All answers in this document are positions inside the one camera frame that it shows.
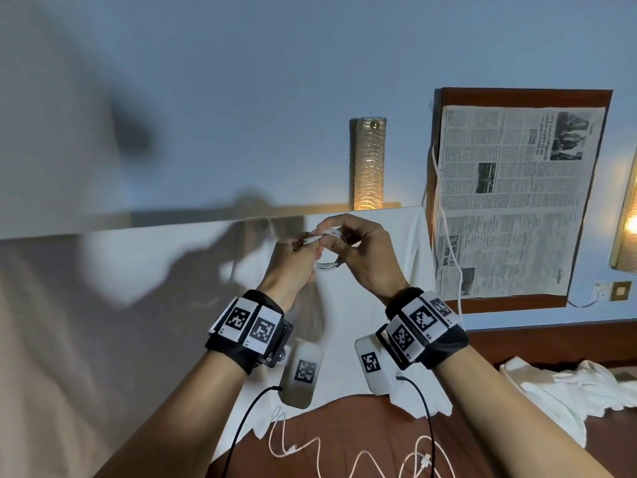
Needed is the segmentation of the person's right hand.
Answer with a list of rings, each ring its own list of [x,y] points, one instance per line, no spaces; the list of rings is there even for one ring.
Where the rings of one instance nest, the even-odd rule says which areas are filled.
[[[388,306],[410,284],[397,261],[390,234],[380,224],[370,222],[371,235],[362,260],[342,262],[364,289]]]

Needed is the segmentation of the person's left hand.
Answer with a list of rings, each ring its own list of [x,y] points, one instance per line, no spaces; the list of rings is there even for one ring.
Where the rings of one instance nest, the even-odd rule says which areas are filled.
[[[287,313],[298,292],[306,283],[297,283],[292,276],[292,239],[280,240],[275,244],[264,278],[256,290],[268,296]]]

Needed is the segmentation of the person's right forearm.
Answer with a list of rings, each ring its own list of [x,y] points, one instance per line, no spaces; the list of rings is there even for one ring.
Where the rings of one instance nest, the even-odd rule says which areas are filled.
[[[509,478],[613,478],[471,347],[442,362],[435,372]]]

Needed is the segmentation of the person's left forearm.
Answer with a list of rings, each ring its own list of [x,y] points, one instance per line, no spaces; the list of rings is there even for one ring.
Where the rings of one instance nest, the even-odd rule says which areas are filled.
[[[256,353],[207,350],[94,478],[205,478]]]

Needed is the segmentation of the black wristband with marker tags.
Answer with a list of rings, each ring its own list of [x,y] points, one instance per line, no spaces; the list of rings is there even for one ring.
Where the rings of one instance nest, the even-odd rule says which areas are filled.
[[[460,316],[433,291],[399,291],[386,305],[386,317],[376,336],[402,371],[415,363],[433,370],[469,345]]]
[[[208,330],[207,351],[228,357],[247,375],[259,366],[273,368],[294,329],[283,309],[259,290],[235,297]]]

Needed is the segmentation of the white bed sheet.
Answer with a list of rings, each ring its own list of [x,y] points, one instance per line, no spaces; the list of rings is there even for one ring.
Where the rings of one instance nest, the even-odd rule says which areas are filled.
[[[91,478],[332,213],[0,241],[0,478]]]

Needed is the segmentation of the newspaper sheet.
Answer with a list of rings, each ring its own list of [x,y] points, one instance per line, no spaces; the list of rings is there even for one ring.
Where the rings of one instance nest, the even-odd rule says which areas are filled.
[[[443,108],[434,247],[444,300],[568,294],[603,115]]]

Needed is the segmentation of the crumpled white cloth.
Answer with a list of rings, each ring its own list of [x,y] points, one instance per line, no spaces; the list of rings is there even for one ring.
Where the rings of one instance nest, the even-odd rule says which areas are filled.
[[[637,368],[608,369],[584,360],[574,370],[551,371],[516,356],[501,364],[499,373],[582,448],[588,417],[637,409]]]

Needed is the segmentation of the textured glass wall lamp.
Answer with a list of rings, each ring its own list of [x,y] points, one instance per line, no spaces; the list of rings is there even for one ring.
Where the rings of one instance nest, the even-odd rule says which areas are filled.
[[[384,117],[354,121],[353,207],[356,211],[384,207],[386,130]]]

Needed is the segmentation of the brown wooden wall board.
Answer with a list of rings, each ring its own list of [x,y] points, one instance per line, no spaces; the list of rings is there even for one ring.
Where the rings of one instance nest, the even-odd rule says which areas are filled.
[[[438,177],[434,174],[437,155],[434,150],[440,148],[442,137],[442,110],[447,106],[478,106],[479,108],[548,108],[556,103],[559,109],[573,106],[577,109],[592,105],[602,108],[604,115],[601,129],[604,130],[613,95],[612,89],[556,89],[556,88],[451,88],[435,90],[433,100],[433,123],[431,148],[428,154],[427,182],[423,197],[423,206],[428,218],[427,227],[430,239],[434,239],[434,190]],[[568,295],[559,296],[548,293],[534,293],[524,296],[521,293],[497,297],[470,297],[461,304],[466,314],[515,312],[545,308],[562,308],[568,305]]]

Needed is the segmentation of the brown wooden wall panel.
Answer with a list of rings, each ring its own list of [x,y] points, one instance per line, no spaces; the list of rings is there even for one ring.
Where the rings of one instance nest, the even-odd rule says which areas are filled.
[[[584,360],[607,368],[637,366],[637,320],[475,330],[468,335],[495,367],[515,356],[553,370],[575,368]]]

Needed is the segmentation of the lit wall lamp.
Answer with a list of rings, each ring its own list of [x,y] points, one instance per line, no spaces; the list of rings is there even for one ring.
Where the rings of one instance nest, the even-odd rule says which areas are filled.
[[[627,178],[609,265],[618,272],[637,275],[637,149]]]

